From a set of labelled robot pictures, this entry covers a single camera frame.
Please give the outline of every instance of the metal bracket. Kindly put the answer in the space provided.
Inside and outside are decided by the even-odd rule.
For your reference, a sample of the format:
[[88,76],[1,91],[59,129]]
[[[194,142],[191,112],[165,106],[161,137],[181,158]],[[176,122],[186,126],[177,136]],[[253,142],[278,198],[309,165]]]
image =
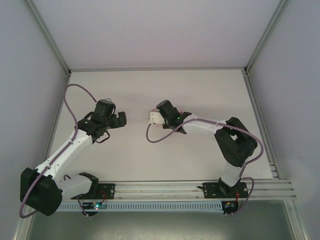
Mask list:
[[202,186],[198,186],[198,189],[203,190],[205,199],[236,199],[237,194],[238,198],[245,199],[248,197],[248,189],[245,182],[238,182],[235,186],[231,187],[227,193],[221,192],[219,186],[220,184],[218,182],[204,182]]
[[115,189],[116,185],[114,183],[99,183],[98,189],[94,196],[89,194],[81,194],[78,195],[78,197],[81,200],[111,200],[115,197]]

